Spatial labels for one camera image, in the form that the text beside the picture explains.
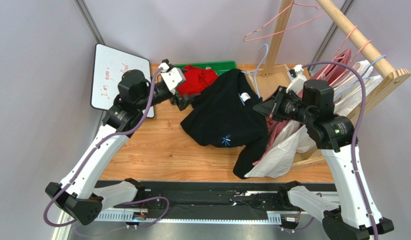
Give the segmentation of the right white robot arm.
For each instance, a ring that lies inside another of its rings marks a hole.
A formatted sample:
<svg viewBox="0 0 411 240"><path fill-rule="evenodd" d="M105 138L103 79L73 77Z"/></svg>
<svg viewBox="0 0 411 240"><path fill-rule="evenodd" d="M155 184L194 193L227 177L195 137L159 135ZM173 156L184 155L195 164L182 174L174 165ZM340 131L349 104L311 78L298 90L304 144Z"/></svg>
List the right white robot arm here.
<svg viewBox="0 0 411 240"><path fill-rule="evenodd" d="M274 121L301 123L327 162L339 197L335 204L297 181L280 188L279 202L298 207L319 220L331 240L368 240L394 230L372 202L363 180L358 139L351 120L334 112L334 89L325 80L303 84L302 97L280 86L254 110Z"/></svg>

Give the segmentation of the black t shirt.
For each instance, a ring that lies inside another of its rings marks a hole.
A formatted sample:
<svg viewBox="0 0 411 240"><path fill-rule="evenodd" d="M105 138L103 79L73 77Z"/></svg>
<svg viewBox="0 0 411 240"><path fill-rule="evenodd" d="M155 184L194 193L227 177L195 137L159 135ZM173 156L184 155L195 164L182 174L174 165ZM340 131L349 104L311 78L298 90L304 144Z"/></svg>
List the black t shirt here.
<svg viewBox="0 0 411 240"><path fill-rule="evenodd" d="M233 174L247 179L265 153L269 134L265 117L253 107L262 102L240 69L231 69L194 97L182 129L200 146L243 147Z"/></svg>

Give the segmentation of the white whiteboard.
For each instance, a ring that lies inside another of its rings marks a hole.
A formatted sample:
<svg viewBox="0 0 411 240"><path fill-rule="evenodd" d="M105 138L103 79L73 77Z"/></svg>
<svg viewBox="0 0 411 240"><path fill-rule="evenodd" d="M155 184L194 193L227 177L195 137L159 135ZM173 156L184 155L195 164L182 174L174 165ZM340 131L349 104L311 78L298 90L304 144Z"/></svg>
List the white whiteboard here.
<svg viewBox="0 0 411 240"><path fill-rule="evenodd" d="M107 111L119 94L118 84L129 70L140 70L145 78L151 80L149 60L103 44L96 44L90 106L97 110Z"/></svg>

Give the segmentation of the hanging white t shirt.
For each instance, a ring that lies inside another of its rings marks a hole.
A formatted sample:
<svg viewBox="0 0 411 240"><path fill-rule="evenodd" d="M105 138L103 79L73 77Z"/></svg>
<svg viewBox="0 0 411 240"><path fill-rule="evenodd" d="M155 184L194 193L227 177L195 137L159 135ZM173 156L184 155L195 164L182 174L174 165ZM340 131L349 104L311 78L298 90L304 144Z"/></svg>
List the hanging white t shirt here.
<svg viewBox="0 0 411 240"><path fill-rule="evenodd" d="M379 75L368 77L364 80L365 92L368 96L381 82L383 78ZM359 82L354 86L346 89L335 97L334 113L339 116L347 117L362 102L362 88ZM315 142L309 137L306 131L302 132L299 137L299 143L296 148L298 153L306 153L316 146Z"/></svg>
<svg viewBox="0 0 411 240"><path fill-rule="evenodd" d="M358 83L354 82L355 78L352 73L348 74L344 80L346 86L340 84L335 87L335 97ZM300 134L307 132L304 126L293 120L283 122L269 120L267 125L269 139L265 153L256 165L251 165L251 170L243 175L244 178L277 178L286 174L292 168L295 155L299 153L296 149Z"/></svg>

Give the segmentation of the red t shirt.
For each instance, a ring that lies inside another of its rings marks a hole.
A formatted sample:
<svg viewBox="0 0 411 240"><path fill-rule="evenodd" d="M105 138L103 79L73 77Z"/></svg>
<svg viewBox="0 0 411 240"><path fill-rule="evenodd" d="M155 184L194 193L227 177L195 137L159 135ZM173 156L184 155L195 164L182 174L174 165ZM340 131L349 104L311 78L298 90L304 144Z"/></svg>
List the red t shirt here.
<svg viewBox="0 0 411 240"><path fill-rule="evenodd" d="M185 82L177 88L180 96L200 94L217 78L217 73L212 69L198 68L193 65L183 67Z"/></svg>

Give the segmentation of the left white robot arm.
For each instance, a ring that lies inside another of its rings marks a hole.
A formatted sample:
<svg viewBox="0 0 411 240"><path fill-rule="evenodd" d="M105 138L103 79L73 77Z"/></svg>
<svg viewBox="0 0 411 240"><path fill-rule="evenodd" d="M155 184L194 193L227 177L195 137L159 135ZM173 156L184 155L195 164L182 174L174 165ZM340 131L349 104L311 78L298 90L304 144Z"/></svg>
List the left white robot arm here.
<svg viewBox="0 0 411 240"><path fill-rule="evenodd" d="M96 183L117 151L146 120L152 106L176 98L180 110L187 107L189 98L178 93L186 81L184 73L177 67L161 66L151 79L146 79L140 70L126 71L95 140L67 176L47 185L45 192L51 199L50 205L70 215L73 223L86 226L103 210L140 203L139 193L145 188L132 178L101 188Z"/></svg>

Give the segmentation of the wooden clothes rack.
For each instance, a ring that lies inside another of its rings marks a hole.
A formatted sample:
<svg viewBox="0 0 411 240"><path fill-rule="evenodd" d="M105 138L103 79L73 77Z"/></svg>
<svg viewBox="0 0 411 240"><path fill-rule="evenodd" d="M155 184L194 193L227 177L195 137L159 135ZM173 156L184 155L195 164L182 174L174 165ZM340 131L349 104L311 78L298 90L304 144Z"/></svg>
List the wooden clothes rack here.
<svg viewBox="0 0 411 240"><path fill-rule="evenodd" d="M272 37L270 57L262 70L264 77L271 74L271 69L276 61L284 32L294 28L294 26L287 28L287 23L294 4L295 2L293 0L283 0L280 5L279 13L274 18L265 23L260 29L252 31L243 37L244 42ZM331 0L318 0L317 4L319 4L318 9L323 9L325 11L325 14L333 20L333 23L346 35L347 39L354 44L359 50L359 53L361 53L368 61L376 61L374 69L383 77L383 81L366 97L366 103L359 104L348 115L348 118L351 119L353 123L358 123L362 119L360 111L363 111L364 114L369 113L398 86L405 82L411 76L411 72L407 68L395 69L388 60L378 59L382 54L345 15L347 7L351 4L350 1L343 4L341 9L339 9ZM263 30L274 20L277 20L277 23L275 24L274 32L272 34L246 39L252 34Z"/></svg>

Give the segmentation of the blue wire hanger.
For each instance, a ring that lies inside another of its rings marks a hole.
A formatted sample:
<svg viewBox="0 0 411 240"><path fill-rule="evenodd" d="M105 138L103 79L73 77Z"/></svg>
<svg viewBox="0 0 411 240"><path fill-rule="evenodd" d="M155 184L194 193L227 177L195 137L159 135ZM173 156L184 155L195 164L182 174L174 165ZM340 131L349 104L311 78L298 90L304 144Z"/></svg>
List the blue wire hanger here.
<svg viewBox="0 0 411 240"><path fill-rule="evenodd" d="M260 94L259 86L257 83L257 75L258 75L260 67L262 66L264 61L267 59L268 54L269 54L269 49L270 49L269 45L267 43L264 43L259 47L259 50L261 50L263 47L265 47L265 54L263 58L261 59L260 63L256 66L255 70L253 72L241 71L241 73L243 73L245 79L249 83L249 86L254 90L255 94L257 95L259 99L261 98L261 94Z"/></svg>

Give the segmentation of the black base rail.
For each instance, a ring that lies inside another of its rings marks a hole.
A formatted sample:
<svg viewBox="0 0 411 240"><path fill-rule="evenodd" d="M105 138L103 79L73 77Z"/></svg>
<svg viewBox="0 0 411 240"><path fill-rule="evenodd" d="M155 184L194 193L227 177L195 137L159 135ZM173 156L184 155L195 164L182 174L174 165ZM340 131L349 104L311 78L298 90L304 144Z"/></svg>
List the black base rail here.
<svg viewBox="0 0 411 240"><path fill-rule="evenodd" d="M284 206L278 190L282 182L197 182L142 181L145 186L137 200L146 203L128 205L141 209L148 217L165 213L176 220L265 220L275 211L287 215L310 216L303 207Z"/></svg>

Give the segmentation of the green plastic tray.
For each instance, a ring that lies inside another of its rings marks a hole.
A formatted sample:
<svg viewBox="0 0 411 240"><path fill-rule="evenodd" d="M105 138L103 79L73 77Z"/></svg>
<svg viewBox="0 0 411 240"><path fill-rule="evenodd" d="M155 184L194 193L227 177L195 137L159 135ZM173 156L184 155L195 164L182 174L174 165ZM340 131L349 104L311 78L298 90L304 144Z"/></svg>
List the green plastic tray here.
<svg viewBox="0 0 411 240"><path fill-rule="evenodd" d="M184 67L191 65L193 67L199 69L211 69L213 70L218 76L222 75L223 73L237 69L237 64L233 60L229 61L213 61L213 62L198 62L198 63L183 63L183 64L176 64L177 68L183 69Z"/></svg>

